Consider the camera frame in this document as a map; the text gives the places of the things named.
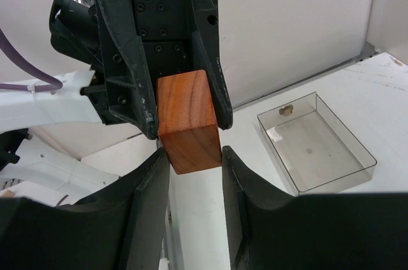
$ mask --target transparent box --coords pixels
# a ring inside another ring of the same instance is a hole
[[[371,180],[376,159],[317,93],[258,120],[296,195],[340,192]]]

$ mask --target white backdrop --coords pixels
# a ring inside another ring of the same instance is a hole
[[[87,68],[51,47],[53,0],[0,0],[0,27],[18,51],[51,73]],[[233,106],[359,54],[372,0],[219,0],[221,63]],[[0,53],[0,80],[27,78]],[[43,127],[75,157],[139,132],[131,125]]]

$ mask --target cable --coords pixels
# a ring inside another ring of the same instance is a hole
[[[57,78],[54,78],[53,76],[44,73],[43,71],[40,71],[38,68],[30,64],[27,60],[25,60],[18,53],[18,51],[16,51],[13,45],[8,41],[7,37],[4,35],[1,29],[0,29],[0,48],[7,56],[7,58],[9,58],[12,61],[12,63],[17,65],[20,69],[41,81],[49,83],[49,85],[35,86],[34,90],[36,92],[46,92],[50,90],[59,90],[62,88],[63,84],[61,81],[59,81]],[[10,83],[0,83],[0,89],[31,91],[29,85]]]

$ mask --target block front face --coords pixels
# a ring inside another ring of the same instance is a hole
[[[178,174],[221,165],[217,118],[205,71],[157,81],[159,138]]]

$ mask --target white table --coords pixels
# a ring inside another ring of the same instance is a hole
[[[220,133],[221,145],[231,145],[252,170],[286,190],[256,116],[312,92],[378,161],[372,181],[347,192],[407,190],[408,66],[388,53],[237,110],[233,128]],[[172,173],[170,184],[172,219],[180,231],[184,269],[229,270],[221,168],[180,176]]]

